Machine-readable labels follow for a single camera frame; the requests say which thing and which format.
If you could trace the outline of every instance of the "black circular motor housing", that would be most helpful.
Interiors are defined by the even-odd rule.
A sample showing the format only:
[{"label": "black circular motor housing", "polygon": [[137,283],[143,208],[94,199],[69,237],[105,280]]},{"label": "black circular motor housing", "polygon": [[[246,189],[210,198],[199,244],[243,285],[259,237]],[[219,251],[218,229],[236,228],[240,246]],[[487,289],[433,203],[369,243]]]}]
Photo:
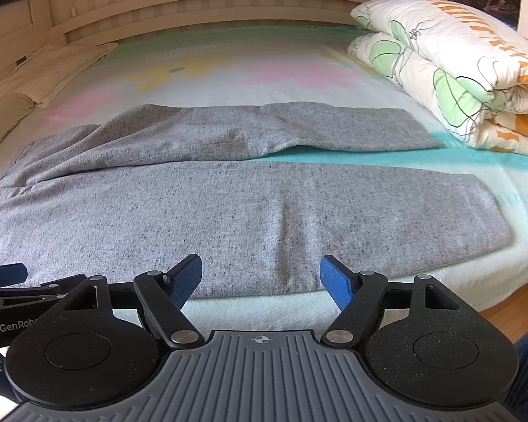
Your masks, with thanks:
[{"label": "black circular motor housing", "polygon": [[[424,294],[416,298],[425,300]],[[516,349],[456,300],[456,309],[411,304],[409,317],[375,332],[364,352],[375,377],[403,397],[432,407],[472,407],[504,397],[518,368]]]},{"label": "black circular motor housing", "polygon": [[22,399],[87,409],[135,391],[159,362],[156,340],[113,316],[105,278],[87,279],[20,334],[6,373]]}]

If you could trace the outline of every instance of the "mattress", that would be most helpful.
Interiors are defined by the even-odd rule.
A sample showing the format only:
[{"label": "mattress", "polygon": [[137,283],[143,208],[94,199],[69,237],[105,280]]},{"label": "mattress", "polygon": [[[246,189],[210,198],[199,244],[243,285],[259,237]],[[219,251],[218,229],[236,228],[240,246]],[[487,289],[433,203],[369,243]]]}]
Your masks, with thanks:
[{"label": "mattress", "polygon": [[[355,28],[246,27],[172,33],[121,44],[76,77],[49,107],[32,112],[6,136],[0,144],[0,173],[17,150],[34,139],[104,123],[143,103],[193,107],[313,101],[403,108],[446,147],[379,153],[296,147],[254,162],[387,165],[477,176],[496,198],[514,242],[430,273],[474,308],[494,306],[528,282],[528,157],[465,147],[411,97],[345,54],[356,36]],[[360,262],[345,263],[353,270],[375,270],[362,268]],[[338,308],[322,291],[190,300],[183,312],[205,334],[214,328],[321,332]],[[136,321],[134,312],[118,310],[117,315]]]}]

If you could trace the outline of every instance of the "bed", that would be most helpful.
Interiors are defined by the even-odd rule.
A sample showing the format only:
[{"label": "bed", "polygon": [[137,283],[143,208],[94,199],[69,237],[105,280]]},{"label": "bed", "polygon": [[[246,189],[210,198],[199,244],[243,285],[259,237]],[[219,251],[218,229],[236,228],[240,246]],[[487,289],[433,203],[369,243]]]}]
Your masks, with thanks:
[{"label": "bed", "polygon": [[[6,11],[17,16],[0,23],[0,80],[16,62],[22,63],[48,43],[127,42],[87,68],[49,106],[33,111],[7,135],[0,144],[0,173],[21,146],[36,138],[86,123],[104,123],[141,103],[191,107],[314,101],[403,108],[446,147],[430,154],[294,148],[266,161],[402,166],[476,175],[497,200],[514,243],[431,274],[476,309],[494,306],[528,282],[528,157],[465,147],[429,111],[346,55],[359,32],[349,12],[362,1],[367,0],[16,0],[3,4],[0,19]],[[271,20],[292,26],[268,27]],[[299,26],[293,26],[294,20]],[[200,25],[203,31],[191,30]],[[338,312],[326,292],[192,300],[183,310],[204,333],[218,327],[320,332]],[[134,319],[132,312],[118,315]]]}]

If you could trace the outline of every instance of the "pink flower print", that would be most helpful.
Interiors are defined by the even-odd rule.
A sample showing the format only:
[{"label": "pink flower print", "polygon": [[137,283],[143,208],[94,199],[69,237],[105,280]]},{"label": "pink flower print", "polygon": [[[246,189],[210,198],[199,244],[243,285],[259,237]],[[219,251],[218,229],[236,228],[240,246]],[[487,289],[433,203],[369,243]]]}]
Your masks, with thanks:
[{"label": "pink flower print", "polygon": [[99,106],[117,99],[118,97],[108,88],[83,92],[69,98],[65,104],[47,109],[34,130],[45,127],[51,130],[69,128],[78,120],[93,116]]},{"label": "pink flower print", "polygon": [[241,70],[255,73],[245,81],[245,85],[274,84],[293,79],[298,86],[308,89],[328,89],[333,85],[358,87],[349,79],[360,75],[358,70],[327,62],[274,62],[244,66]]}]

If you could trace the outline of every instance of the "wooden floor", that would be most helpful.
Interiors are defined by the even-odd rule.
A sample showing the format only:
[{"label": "wooden floor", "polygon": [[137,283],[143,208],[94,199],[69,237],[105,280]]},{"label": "wooden floor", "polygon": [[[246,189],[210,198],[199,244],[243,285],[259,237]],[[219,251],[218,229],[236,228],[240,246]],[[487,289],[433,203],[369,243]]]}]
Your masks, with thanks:
[{"label": "wooden floor", "polygon": [[528,284],[482,315],[512,342],[519,340],[528,332]]}]

